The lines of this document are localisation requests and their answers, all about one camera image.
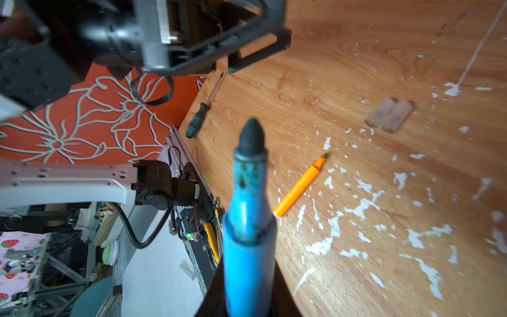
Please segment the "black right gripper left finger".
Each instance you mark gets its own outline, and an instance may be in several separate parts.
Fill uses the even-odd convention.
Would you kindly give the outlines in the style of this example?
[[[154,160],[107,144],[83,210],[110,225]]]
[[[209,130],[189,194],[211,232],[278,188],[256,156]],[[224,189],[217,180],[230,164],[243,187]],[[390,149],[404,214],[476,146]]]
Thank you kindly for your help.
[[[195,317],[221,316],[227,317],[226,292],[224,285],[224,265],[221,261],[217,267],[212,283],[208,288],[203,302],[194,315]]]

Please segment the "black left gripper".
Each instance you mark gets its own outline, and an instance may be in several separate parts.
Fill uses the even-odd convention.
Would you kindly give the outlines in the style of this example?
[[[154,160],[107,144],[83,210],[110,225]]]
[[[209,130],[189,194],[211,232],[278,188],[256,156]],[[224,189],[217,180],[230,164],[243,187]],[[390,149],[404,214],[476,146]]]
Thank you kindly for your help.
[[[286,1],[135,1],[134,66],[193,75],[227,57],[228,73],[288,50]]]

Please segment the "orange pen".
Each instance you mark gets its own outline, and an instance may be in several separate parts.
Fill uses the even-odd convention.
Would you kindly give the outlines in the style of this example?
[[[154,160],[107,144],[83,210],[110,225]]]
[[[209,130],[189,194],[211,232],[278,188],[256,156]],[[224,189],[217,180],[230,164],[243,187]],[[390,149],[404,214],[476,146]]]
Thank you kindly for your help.
[[[281,200],[274,210],[274,214],[283,217],[286,212],[294,205],[305,190],[313,183],[314,179],[319,175],[323,165],[329,158],[329,153],[324,153],[308,170],[302,175],[298,182],[291,188],[287,195]]]

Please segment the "blue pen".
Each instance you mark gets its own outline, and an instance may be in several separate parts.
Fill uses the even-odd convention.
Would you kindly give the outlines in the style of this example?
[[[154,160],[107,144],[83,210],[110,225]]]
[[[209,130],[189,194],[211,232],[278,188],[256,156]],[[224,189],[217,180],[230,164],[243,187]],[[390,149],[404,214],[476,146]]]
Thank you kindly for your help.
[[[277,221],[267,199],[268,150],[256,118],[234,151],[234,193],[223,217],[224,286],[229,316],[267,316],[275,275]]]

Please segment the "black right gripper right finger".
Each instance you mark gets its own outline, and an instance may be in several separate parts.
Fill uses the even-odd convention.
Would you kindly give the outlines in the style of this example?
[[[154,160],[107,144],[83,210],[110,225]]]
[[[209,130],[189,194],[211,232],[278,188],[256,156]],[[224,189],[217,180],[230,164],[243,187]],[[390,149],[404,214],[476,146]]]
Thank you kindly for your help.
[[[302,317],[278,264],[273,280],[273,316]]]

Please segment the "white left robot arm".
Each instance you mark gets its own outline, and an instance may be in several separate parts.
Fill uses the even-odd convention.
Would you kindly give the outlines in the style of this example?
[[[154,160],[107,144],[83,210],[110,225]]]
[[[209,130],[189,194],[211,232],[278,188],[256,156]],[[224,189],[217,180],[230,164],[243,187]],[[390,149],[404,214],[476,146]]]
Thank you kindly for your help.
[[[285,1],[2,1],[1,210],[190,206],[199,185],[156,160],[191,81],[290,45]]]

